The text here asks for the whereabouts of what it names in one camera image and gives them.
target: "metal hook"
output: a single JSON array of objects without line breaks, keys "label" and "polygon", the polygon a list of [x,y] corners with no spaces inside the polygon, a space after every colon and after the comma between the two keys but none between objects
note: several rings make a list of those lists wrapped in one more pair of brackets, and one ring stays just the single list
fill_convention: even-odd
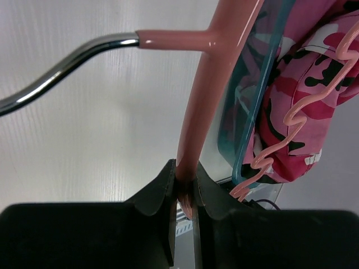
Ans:
[{"label": "metal hook", "polygon": [[0,100],[0,117],[30,104],[93,56],[111,49],[139,45],[136,33],[105,35],[85,43],[28,87]]}]

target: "teal plastic container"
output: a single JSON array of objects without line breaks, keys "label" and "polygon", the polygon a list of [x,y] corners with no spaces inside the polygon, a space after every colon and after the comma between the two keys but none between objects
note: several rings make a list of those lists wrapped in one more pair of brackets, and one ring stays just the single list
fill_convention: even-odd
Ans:
[{"label": "teal plastic container", "polygon": [[228,84],[218,149],[233,167],[232,181],[236,185],[246,180],[241,175],[244,155],[294,3],[295,0],[264,1]]}]

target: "pink cloth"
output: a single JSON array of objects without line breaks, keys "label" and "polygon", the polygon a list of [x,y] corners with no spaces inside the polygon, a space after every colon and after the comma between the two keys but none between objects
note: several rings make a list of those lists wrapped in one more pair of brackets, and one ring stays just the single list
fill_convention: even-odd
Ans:
[{"label": "pink cloth", "polygon": [[[283,124],[287,111],[303,97],[323,91],[343,67],[345,62],[336,59],[335,50],[358,20],[358,0],[296,2],[246,151],[243,177],[254,174],[249,164],[261,149],[280,142],[292,130]],[[359,38],[350,49],[359,50]],[[308,117],[306,124],[288,146],[269,155],[274,163],[259,182],[292,182],[319,161],[336,106],[359,93],[358,74],[359,63],[330,95],[298,113]]]}]

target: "black cable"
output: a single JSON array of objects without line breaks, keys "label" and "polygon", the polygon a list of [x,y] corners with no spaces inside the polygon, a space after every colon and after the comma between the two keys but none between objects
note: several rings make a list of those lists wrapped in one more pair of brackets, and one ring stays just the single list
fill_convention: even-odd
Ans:
[{"label": "black cable", "polygon": [[257,203],[260,203],[260,202],[266,202],[266,203],[269,203],[271,204],[276,210],[280,210],[279,206],[277,206],[274,202],[272,202],[271,200],[268,200],[268,199],[259,199],[256,201]]}]

